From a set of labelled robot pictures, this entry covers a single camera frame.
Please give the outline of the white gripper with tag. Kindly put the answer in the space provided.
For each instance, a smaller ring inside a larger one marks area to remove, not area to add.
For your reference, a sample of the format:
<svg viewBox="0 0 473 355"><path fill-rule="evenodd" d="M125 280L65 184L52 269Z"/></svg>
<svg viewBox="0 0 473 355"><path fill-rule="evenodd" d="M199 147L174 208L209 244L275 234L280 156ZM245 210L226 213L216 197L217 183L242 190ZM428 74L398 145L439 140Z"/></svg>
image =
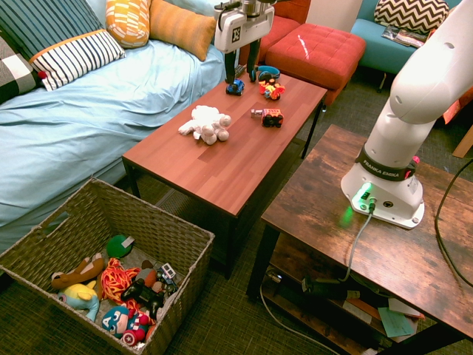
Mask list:
<svg viewBox="0 0 473 355"><path fill-rule="evenodd" d="M274 8L266 7L257 17L251 18L241 8L223 10L217 16L214 45L225 54L225 82L232 84L235 79L235 50L250 44L247 73L250 82L256 81L256 62L261 38L266 36L273 25Z"/></svg>

